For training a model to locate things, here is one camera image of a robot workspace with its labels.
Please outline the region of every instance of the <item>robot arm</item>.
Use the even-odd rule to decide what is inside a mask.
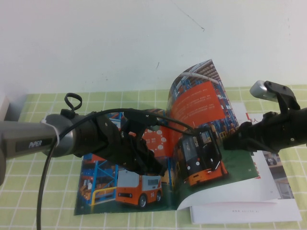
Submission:
[[[278,102],[281,113],[268,112],[254,125],[244,122],[223,141],[226,150],[278,152],[307,143],[307,108],[300,109],[290,88],[258,81],[250,93],[260,99]]]
[[[73,107],[67,99],[69,96],[80,100],[79,106]],[[166,168],[142,139],[145,129],[159,124],[156,115],[133,109],[117,109],[125,111],[128,119],[119,131],[107,116],[100,115],[103,112],[76,114],[75,110],[82,105],[80,96],[69,93],[65,101],[71,110],[63,109],[60,115],[48,115],[46,124],[0,122],[0,185],[4,181],[6,159],[40,151],[47,155],[52,143],[57,140],[57,133],[73,125],[77,126],[61,137],[52,157],[70,154],[82,157],[93,153],[138,174],[164,175]]]

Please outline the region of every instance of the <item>open magazine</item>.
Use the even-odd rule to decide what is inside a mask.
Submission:
[[[232,103],[239,124],[250,121],[253,124],[262,120],[263,114],[248,114],[243,103]],[[191,206],[191,221],[202,223],[250,223],[301,221],[283,164],[278,153],[258,151],[252,156],[259,177],[245,180],[241,185],[242,196],[255,192],[263,196],[260,202],[228,202]]]
[[[223,149],[222,140],[239,123],[211,60],[181,73],[173,82],[167,110],[153,109],[199,129],[195,137],[160,127],[143,139],[167,168],[164,177],[138,175],[93,154],[83,157],[75,214],[177,210],[215,202],[262,201],[278,193],[251,191],[237,183],[258,177],[251,153]],[[110,114],[122,127],[122,113]],[[169,123],[178,129],[182,127]]]

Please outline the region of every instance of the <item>green checkered tablecloth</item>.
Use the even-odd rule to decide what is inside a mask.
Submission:
[[[307,107],[307,85],[291,86],[301,107]],[[278,104],[258,100],[249,94],[249,87],[226,88],[232,102],[244,102],[249,113],[279,111]],[[168,90],[133,92],[80,93],[83,106],[78,113],[110,108],[166,108]],[[20,115],[21,122],[39,122],[53,106],[51,113],[67,108],[65,93],[30,94]],[[288,180],[303,221],[258,224],[192,225],[189,210],[93,214],[74,216],[81,159],[65,156],[52,159],[43,200],[42,224],[45,230],[97,229],[307,229],[307,149],[298,146],[280,153]],[[7,162],[4,184],[0,187],[0,230],[35,229],[37,193],[45,155],[36,153]]]

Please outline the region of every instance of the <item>black wire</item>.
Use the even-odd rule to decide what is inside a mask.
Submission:
[[[187,125],[183,122],[177,121],[175,119],[169,118],[169,117],[165,117],[165,116],[162,116],[162,115],[159,115],[159,114],[150,113],[150,112],[147,112],[147,111],[144,111],[144,110],[137,110],[137,109],[108,109],[108,110],[104,110],[104,111],[100,111],[100,112],[88,115],[85,118],[83,118],[82,120],[76,122],[75,124],[73,124],[69,128],[65,129],[62,133],[60,133],[59,140],[61,141],[62,138],[65,135],[67,135],[69,132],[71,132],[72,130],[74,130],[76,127],[83,124],[84,122],[87,122],[89,120],[92,120],[92,119],[94,119],[98,116],[102,116],[102,115],[105,115],[105,114],[120,113],[120,112],[138,112],[138,113],[144,114],[144,115],[155,116],[155,117],[164,119],[166,121],[170,121],[170,122],[179,124],[179,125],[187,128],[188,130],[190,130],[190,133],[176,129],[176,128],[172,128],[168,125],[165,125],[161,122],[158,122],[159,125],[161,125],[161,126],[165,126],[167,128],[170,128],[170,129],[172,129],[176,132],[180,132],[182,134],[194,135],[194,129],[191,126],[189,126],[189,125]],[[39,185],[38,198],[37,198],[37,209],[36,209],[36,229],[37,230],[41,230],[41,212],[42,212],[42,200],[43,200],[45,181],[46,181],[47,171],[48,171],[48,167],[49,167],[50,160],[51,160],[51,157],[52,157],[52,153],[54,151],[56,143],[57,143],[57,139],[55,138],[55,140],[50,145],[50,151],[49,151],[49,153],[47,155],[47,159],[45,161],[44,169],[43,169],[43,172],[42,172],[42,178],[41,178],[40,185]]]

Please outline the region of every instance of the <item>orange electric vehicle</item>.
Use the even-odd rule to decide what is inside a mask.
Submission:
[[[148,203],[161,201],[161,198],[160,176],[141,176],[127,170],[118,172],[116,201],[143,208]]]
[[[197,136],[183,136],[178,143],[181,173],[191,186],[227,175],[216,136],[211,128],[200,128]]]

